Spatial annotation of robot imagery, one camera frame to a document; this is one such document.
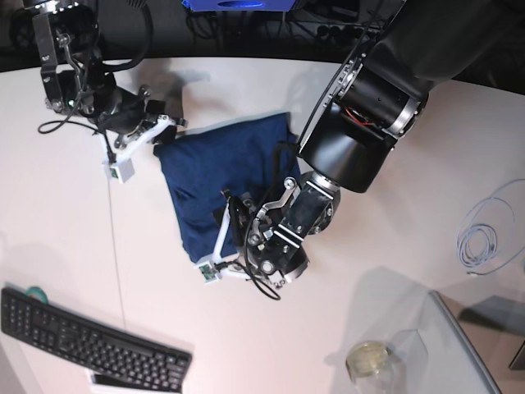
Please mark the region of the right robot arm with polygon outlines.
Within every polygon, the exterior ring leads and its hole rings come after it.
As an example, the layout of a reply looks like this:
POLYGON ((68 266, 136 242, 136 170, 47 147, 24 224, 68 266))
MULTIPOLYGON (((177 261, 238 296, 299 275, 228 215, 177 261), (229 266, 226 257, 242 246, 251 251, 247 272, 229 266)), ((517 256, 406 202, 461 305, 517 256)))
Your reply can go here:
POLYGON ((159 125, 166 104, 151 97, 142 85, 135 93, 122 89, 115 74, 138 66, 153 42, 153 18, 147 2, 128 1, 144 23, 139 51, 122 64, 108 64, 99 47, 102 38, 95 1, 24 1, 21 13, 28 19, 28 53, 39 58, 40 79, 47 107, 64 118, 89 122, 94 134, 116 134, 115 149, 125 148, 159 125))

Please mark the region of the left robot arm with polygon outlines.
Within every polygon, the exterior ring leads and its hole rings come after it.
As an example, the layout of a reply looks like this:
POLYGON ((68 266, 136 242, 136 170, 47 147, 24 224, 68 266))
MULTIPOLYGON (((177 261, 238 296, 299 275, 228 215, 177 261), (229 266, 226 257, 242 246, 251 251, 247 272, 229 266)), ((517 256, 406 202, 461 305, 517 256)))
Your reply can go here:
POLYGON ((310 171, 294 178, 276 167, 272 181, 283 193, 266 192, 252 208, 227 200, 213 252, 198 263, 205 281, 240 277, 277 300, 308 266, 304 240, 330 225, 340 192, 367 191, 431 90, 523 18, 521 1, 406 1, 379 34, 360 37, 297 142, 278 145, 310 171))

